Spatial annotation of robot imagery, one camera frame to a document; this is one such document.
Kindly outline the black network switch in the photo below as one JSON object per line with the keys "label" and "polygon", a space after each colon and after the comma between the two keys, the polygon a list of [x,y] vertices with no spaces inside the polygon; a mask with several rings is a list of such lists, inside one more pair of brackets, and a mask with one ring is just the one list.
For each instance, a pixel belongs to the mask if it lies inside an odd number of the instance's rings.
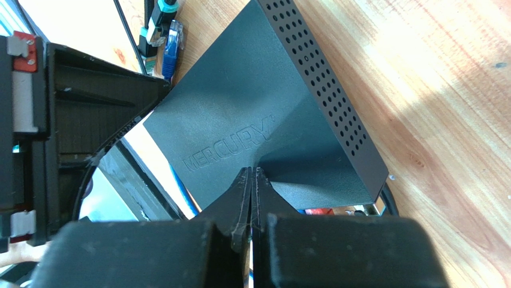
{"label": "black network switch", "polygon": [[293,1],[250,1],[144,126],[201,208],[243,167],[300,210],[389,197],[389,171]]}

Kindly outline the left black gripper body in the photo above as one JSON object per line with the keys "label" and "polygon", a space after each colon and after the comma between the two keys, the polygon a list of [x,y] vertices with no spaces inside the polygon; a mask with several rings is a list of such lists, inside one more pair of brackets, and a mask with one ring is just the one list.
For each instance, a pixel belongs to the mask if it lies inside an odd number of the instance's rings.
{"label": "left black gripper body", "polygon": [[1,37],[1,252],[45,242],[44,143],[48,97],[44,43],[14,31]]}

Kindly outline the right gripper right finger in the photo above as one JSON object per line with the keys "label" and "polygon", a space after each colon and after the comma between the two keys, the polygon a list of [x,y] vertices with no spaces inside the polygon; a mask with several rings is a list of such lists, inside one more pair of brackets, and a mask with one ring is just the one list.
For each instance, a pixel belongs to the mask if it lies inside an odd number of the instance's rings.
{"label": "right gripper right finger", "polygon": [[432,242],[396,216],[303,215],[253,170],[255,287],[448,287]]}

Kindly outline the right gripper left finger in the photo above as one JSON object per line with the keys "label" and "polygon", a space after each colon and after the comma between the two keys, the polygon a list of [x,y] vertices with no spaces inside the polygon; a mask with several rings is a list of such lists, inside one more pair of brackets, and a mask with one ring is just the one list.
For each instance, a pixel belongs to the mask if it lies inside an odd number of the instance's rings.
{"label": "right gripper left finger", "polygon": [[243,287],[252,174],[241,169],[191,220],[67,224],[35,268],[31,286]]}

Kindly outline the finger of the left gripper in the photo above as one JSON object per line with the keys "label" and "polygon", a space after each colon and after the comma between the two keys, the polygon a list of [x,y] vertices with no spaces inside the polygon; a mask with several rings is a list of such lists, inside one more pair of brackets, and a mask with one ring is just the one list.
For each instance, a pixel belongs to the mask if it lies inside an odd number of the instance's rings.
{"label": "finger of the left gripper", "polygon": [[61,44],[46,47],[44,237],[76,221],[100,160],[170,92],[168,81]]}

